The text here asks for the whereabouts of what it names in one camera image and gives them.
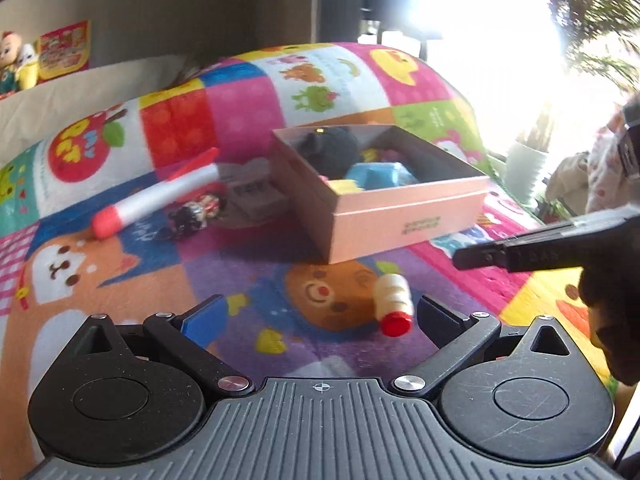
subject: doll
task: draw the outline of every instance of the doll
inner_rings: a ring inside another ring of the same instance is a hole
[[[38,83],[38,54],[31,43],[25,43],[20,47],[15,64],[15,76],[20,90],[36,86]]]
[[[5,32],[0,40],[0,95],[15,92],[15,61],[18,50],[22,46],[22,38],[14,32]]]
[[[156,233],[156,240],[183,240],[204,229],[218,218],[226,207],[226,200],[215,192],[207,191],[180,209],[169,213],[173,228],[163,228]]]

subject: cartoon frog print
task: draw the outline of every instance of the cartoon frog print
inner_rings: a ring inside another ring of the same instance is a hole
[[[338,93],[332,91],[327,86],[311,85],[300,91],[299,94],[292,95],[291,98],[297,101],[296,110],[306,110],[313,112],[325,112],[335,107],[335,99]]]

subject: red cap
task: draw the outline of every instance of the red cap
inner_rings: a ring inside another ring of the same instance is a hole
[[[398,337],[409,332],[413,322],[410,314],[396,310],[380,320],[380,330],[386,336]]]
[[[91,229],[98,240],[104,240],[119,232],[124,225],[114,205],[104,208],[91,219]]]

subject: stuffed toy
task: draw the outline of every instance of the stuffed toy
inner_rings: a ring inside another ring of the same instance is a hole
[[[349,168],[362,162],[358,139],[346,128],[316,128],[300,144],[298,153],[328,180],[341,180]]]
[[[22,46],[22,38],[14,32],[5,32],[0,40],[0,95],[15,92],[15,61]]]
[[[15,62],[15,76],[20,90],[28,90],[38,83],[38,54],[31,43],[20,47],[18,59]]]

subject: patchwork blanket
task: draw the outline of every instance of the patchwork blanket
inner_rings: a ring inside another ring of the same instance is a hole
[[[320,262],[293,215],[252,225],[232,207],[180,243],[154,239],[167,211],[109,240],[90,236],[95,212],[212,146],[233,178],[268,154],[274,128],[349,123],[398,124],[491,173],[472,109],[455,89],[407,54],[359,44],[283,46],[228,59],[178,88],[72,124],[0,171],[3,480],[17,480],[42,458],[28,399],[87,315],[138,323],[213,294],[224,300],[203,319],[198,342],[257,382],[274,375],[386,381],[433,353],[417,327],[400,338],[378,330],[372,285],[398,272],[415,296],[428,293],[467,314],[488,310],[511,324],[556,316],[615,388],[588,341],[579,269],[510,275],[451,265],[456,248],[537,225],[498,186],[471,229],[334,266]],[[309,283],[330,288],[332,301],[314,306],[303,293]],[[332,308],[337,302],[341,308]]]

